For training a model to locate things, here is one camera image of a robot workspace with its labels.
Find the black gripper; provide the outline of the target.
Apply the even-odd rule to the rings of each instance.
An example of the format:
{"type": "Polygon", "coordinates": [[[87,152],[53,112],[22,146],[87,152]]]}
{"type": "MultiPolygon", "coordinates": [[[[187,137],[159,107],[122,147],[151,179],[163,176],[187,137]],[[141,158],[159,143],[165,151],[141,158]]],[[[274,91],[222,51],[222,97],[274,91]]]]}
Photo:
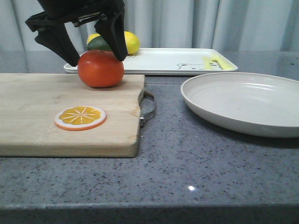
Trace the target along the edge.
{"type": "Polygon", "coordinates": [[[94,25],[118,61],[128,55],[124,35],[124,3],[122,0],[40,0],[43,12],[29,17],[25,23],[38,35],[35,41],[50,49],[69,65],[77,66],[79,54],[65,23],[75,27],[98,20],[94,25]]]}

